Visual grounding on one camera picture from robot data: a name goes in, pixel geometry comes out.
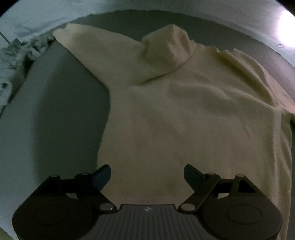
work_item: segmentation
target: gray table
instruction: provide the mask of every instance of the gray table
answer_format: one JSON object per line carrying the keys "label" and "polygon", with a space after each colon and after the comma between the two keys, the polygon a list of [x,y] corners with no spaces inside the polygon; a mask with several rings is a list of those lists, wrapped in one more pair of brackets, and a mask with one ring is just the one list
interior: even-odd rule
{"label": "gray table", "polygon": [[[249,54],[295,100],[295,68],[262,43],[214,22],[132,10],[92,15],[75,22],[136,40],[176,24],[197,43],[215,45],[219,50],[238,48]],[[51,174],[72,178],[96,169],[108,112],[108,90],[57,41],[34,63],[27,81],[0,118],[0,226],[14,239],[12,214],[43,180]],[[295,239],[294,192],[293,187],[288,240]]]}

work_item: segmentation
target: gray surface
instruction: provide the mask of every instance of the gray surface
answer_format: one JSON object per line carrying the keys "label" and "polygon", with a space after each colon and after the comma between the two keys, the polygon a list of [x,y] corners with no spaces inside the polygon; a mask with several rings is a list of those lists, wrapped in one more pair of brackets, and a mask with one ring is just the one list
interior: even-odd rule
{"label": "gray surface", "polygon": [[176,211],[174,205],[123,205],[103,215],[80,240],[217,240],[197,217]]}
{"label": "gray surface", "polygon": [[[196,42],[220,50],[238,48],[254,57],[295,99],[295,69],[287,61],[262,43],[216,23],[160,11],[114,12],[75,22],[136,40],[174,23]],[[72,178],[95,170],[108,111],[107,89],[58,42],[37,59],[0,119],[0,226],[7,233],[16,237],[11,226],[14,210],[49,175]],[[294,214],[295,210],[288,239],[295,236]]]}

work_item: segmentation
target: circular pad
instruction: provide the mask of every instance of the circular pad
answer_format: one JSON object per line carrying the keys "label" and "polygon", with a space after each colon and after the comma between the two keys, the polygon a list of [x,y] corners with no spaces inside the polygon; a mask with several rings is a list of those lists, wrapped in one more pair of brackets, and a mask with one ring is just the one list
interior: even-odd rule
{"label": "circular pad", "polygon": [[29,197],[14,213],[12,225],[29,240],[72,240],[91,227],[90,205],[69,197]]}
{"label": "circular pad", "polygon": [[205,227],[220,239],[266,240],[276,236],[282,216],[266,197],[224,197],[207,202],[202,211]]}

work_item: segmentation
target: sweater sleeve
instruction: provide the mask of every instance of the sweater sleeve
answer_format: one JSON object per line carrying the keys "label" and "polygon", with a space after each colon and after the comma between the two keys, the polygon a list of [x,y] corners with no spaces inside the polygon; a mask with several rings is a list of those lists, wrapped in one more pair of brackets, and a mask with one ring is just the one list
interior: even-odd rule
{"label": "sweater sleeve", "polygon": [[254,72],[265,85],[275,104],[278,104],[288,120],[295,122],[295,103],[278,82],[255,59],[238,49],[231,52],[249,71]]}
{"label": "sweater sleeve", "polygon": [[109,90],[171,72],[189,59],[196,47],[175,25],[152,32],[141,42],[79,24],[68,24],[53,35]]}

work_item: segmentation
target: gray cloth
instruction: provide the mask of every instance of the gray cloth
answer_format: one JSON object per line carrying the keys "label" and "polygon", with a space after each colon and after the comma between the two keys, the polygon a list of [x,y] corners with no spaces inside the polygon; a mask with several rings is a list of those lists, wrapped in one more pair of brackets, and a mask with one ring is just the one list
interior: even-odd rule
{"label": "gray cloth", "polygon": [[4,107],[26,80],[34,60],[44,53],[54,37],[43,34],[28,42],[15,39],[0,50],[0,116]]}

